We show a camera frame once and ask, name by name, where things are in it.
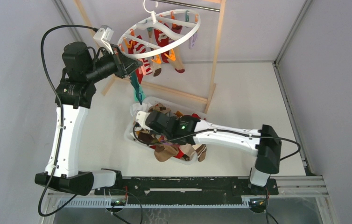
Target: black base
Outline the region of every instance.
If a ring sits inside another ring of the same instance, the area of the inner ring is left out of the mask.
[[[278,187],[275,179],[269,179],[267,186],[271,195],[277,195]],[[190,188],[201,191],[144,191],[150,189]],[[142,204],[161,205],[218,205],[218,204],[241,204],[241,196],[267,194],[265,187],[249,184],[248,177],[126,177],[117,175],[116,184],[113,187],[96,189],[95,195],[124,195],[117,189],[128,190],[138,197]],[[129,197],[128,203],[138,204],[134,197]]]
[[[49,175],[47,173],[39,173],[35,176],[35,183],[43,187],[47,185],[48,181]],[[92,172],[79,172],[78,175],[69,178],[53,176],[48,188],[60,192],[85,196],[89,194],[92,186]]]

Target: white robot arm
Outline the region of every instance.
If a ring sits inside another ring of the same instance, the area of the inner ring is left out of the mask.
[[[192,116],[168,117],[161,112],[138,111],[135,121],[142,128],[167,137],[168,141],[185,144],[219,145],[257,157],[250,174],[250,183],[265,186],[271,174],[279,172],[281,141],[271,126],[262,129],[237,129],[212,124]],[[151,145],[135,138],[144,144]]]

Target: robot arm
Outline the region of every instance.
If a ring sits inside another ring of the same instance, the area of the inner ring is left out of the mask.
[[[96,92],[94,84],[111,74],[126,78],[142,66],[142,62],[125,56],[117,45],[109,43],[112,34],[113,31],[109,27],[102,26],[94,36],[98,44],[106,49],[101,58],[97,58],[98,53],[92,59],[89,47],[84,42],[74,42],[65,46],[62,54],[65,64],[64,73],[56,88],[62,104],[59,105],[57,101],[54,143],[44,172],[35,176],[36,184],[46,186],[49,183],[50,189],[78,195],[87,195],[92,189],[114,185],[116,176],[114,171],[80,172],[78,170],[81,132],[91,107],[92,97]],[[63,126],[60,122],[61,106]]]
[[[169,117],[161,112],[138,111],[135,120],[154,133],[167,137],[180,145],[219,145],[249,153],[257,157],[250,174],[250,183],[265,186],[271,174],[279,173],[281,156],[280,140],[271,126],[257,129],[237,129],[220,126],[192,116]]]

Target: brown sock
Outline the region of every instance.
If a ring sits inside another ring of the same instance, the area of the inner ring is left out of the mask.
[[[173,157],[179,153],[179,149],[175,146],[166,144],[157,145],[155,147],[154,156],[160,162],[165,162],[170,157]]]

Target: pile of socks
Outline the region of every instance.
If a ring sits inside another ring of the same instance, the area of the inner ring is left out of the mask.
[[[150,107],[148,112],[152,111],[159,111],[161,113],[167,114],[168,116],[183,116],[183,114],[179,111],[172,113],[169,108],[162,104],[157,104]],[[192,114],[192,116],[200,118],[195,113]],[[167,140],[165,136],[152,134],[149,130],[146,129],[136,131],[136,136],[140,140],[150,143],[157,143]],[[190,161],[194,153],[198,155],[199,162],[203,161],[206,157],[206,145],[186,144],[181,146],[172,142],[167,142],[160,145],[150,146],[150,148],[154,149],[154,156],[160,162],[164,162],[171,157],[175,157],[184,161]]]

